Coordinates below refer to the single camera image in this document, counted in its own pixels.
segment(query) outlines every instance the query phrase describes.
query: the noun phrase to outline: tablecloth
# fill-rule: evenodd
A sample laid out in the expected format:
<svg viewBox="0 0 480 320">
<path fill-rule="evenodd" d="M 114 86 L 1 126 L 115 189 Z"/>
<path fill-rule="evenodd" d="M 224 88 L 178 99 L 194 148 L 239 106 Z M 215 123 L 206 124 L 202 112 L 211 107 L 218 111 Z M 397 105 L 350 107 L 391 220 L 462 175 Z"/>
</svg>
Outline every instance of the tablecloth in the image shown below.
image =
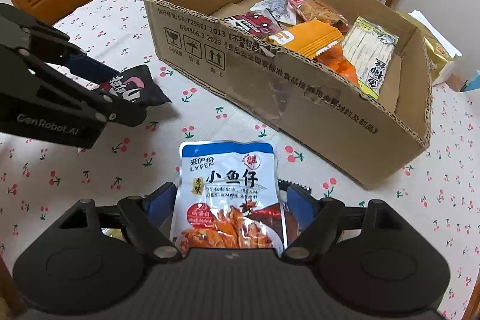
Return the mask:
<svg viewBox="0 0 480 320">
<path fill-rule="evenodd" d="M 172 102 L 150 108 L 136 128 L 108 124 L 90 150 L 0 135 L 0 254 L 10 269 L 78 199 L 115 204 L 166 181 L 178 183 L 178 147 L 184 140 L 272 140 L 280 178 L 311 187 L 316 198 L 331 196 L 361 207 L 379 198 L 397 210 L 447 259 L 451 280 L 439 311 L 448 319 L 462 317 L 480 262 L 480 91 L 434 87 L 430 148 L 381 187 L 365 191 L 302 144 L 159 60 L 142 0 L 93 0 L 56 27 L 118 70 L 147 64 Z"/>
</svg>

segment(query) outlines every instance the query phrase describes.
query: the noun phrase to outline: small fish snack bag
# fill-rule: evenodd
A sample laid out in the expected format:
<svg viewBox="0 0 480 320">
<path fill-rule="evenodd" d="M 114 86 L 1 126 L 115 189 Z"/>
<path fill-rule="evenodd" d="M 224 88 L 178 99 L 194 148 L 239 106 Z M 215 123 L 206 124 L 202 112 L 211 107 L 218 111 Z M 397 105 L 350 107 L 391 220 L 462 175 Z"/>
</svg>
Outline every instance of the small fish snack bag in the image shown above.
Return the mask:
<svg viewBox="0 0 480 320">
<path fill-rule="evenodd" d="M 170 240 L 190 247 L 274 248 L 287 244 L 277 158 L 269 142 L 184 142 Z"/>
</svg>

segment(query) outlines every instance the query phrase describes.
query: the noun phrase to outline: white snack package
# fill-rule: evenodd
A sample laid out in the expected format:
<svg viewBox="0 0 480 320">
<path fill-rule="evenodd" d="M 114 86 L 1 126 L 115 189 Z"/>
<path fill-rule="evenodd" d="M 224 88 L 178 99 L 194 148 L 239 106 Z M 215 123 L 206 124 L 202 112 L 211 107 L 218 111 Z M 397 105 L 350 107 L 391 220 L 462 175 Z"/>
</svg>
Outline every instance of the white snack package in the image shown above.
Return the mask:
<svg viewBox="0 0 480 320">
<path fill-rule="evenodd" d="M 375 99 L 397 43 L 398 36 L 362 17 L 357 18 L 341 43 L 344 57 L 357 70 L 360 88 Z"/>
<path fill-rule="evenodd" d="M 294 25 L 297 23 L 297 13 L 288 3 L 288 0 L 262 0 L 254 4 L 250 11 L 261 11 L 267 9 L 273 18 L 285 24 Z"/>
<path fill-rule="evenodd" d="M 282 253 L 287 232 L 273 143 L 184 142 L 180 160 L 170 240 L 183 255 L 189 247 Z"/>
</svg>

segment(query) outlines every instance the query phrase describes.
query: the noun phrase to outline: plastic packaging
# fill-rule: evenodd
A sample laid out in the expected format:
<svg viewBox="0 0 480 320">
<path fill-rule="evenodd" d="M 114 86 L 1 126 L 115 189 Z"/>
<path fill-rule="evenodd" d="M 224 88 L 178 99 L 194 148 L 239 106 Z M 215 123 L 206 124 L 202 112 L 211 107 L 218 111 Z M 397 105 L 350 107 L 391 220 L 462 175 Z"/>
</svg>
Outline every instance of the plastic packaging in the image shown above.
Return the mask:
<svg viewBox="0 0 480 320">
<path fill-rule="evenodd" d="M 224 21 L 236 28 L 253 34 L 259 39 L 263 39 L 282 30 L 267 9 L 230 16 L 225 18 Z"/>
<path fill-rule="evenodd" d="M 337 28 L 342 34 L 350 30 L 349 22 L 330 5 L 319 0 L 289 0 L 304 21 L 317 19 L 323 23 Z"/>
<path fill-rule="evenodd" d="M 287 30 L 267 37 L 265 40 L 313 59 L 319 50 L 334 41 L 338 42 L 342 38 L 343 36 L 337 28 L 318 20 L 312 20 L 292 26 Z"/>
<path fill-rule="evenodd" d="M 358 84 L 366 94 L 378 99 L 398 36 L 380 25 L 358 17 L 342 42 L 345 58 L 357 70 Z"/>
<path fill-rule="evenodd" d="M 150 70 L 144 64 L 120 72 L 98 88 L 144 107 L 170 102 L 162 89 L 155 84 Z"/>
<path fill-rule="evenodd" d="M 342 47 L 337 41 L 318 51 L 315 60 L 358 86 L 357 71 L 353 64 L 344 57 Z"/>
<path fill-rule="evenodd" d="M 288 0 L 262 0 L 250 8 L 251 11 L 263 9 L 269 10 L 277 21 L 289 25 L 294 25 L 297 22 L 295 9 L 289 5 Z"/>
<path fill-rule="evenodd" d="M 170 239 L 190 247 L 275 248 L 286 245 L 275 148 L 269 142 L 184 142 L 181 184 Z"/>
</svg>

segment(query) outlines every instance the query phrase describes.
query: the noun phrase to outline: fragile symbol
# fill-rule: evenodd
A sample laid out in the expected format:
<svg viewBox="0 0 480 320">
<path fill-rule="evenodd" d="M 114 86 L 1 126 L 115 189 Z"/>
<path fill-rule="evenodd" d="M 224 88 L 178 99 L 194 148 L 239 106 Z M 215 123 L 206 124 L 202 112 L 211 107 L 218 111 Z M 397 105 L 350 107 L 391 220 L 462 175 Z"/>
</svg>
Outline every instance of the fragile symbol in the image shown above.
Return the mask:
<svg viewBox="0 0 480 320">
<path fill-rule="evenodd" d="M 180 35 L 177 31 L 173 31 L 172 29 L 165 28 L 165 36 L 167 39 L 166 40 L 167 43 L 182 49 L 182 42 L 180 41 Z"/>
<path fill-rule="evenodd" d="M 225 54 L 222 51 L 205 44 L 205 59 L 207 63 L 225 71 Z"/>
<path fill-rule="evenodd" d="M 198 57 L 199 59 L 202 58 L 202 46 L 200 44 L 200 41 L 195 40 L 195 39 L 193 39 L 189 36 L 186 36 L 184 34 L 183 35 L 183 42 L 185 43 L 185 50 L 188 53 Z"/>
</svg>

